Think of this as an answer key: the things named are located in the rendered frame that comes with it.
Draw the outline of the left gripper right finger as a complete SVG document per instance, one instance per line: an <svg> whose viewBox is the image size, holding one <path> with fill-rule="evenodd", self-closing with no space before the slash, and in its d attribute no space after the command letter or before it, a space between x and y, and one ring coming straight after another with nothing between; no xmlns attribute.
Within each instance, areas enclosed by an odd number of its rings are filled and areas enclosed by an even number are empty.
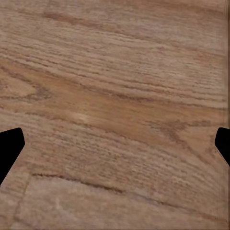
<svg viewBox="0 0 230 230"><path fill-rule="evenodd" d="M230 129L223 127L218 129L215 145L230 166Z"/></svg>

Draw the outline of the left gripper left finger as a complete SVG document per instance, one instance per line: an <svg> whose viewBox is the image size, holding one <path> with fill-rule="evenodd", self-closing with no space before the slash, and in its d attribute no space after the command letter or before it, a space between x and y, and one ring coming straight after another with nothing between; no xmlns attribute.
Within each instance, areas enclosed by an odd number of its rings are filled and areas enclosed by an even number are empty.
<svg viewBox="0 0 230 230"><path fill-rule="evenodd" d="M0 184L24 146L24 135L20 127L0 133Z"/></svg>

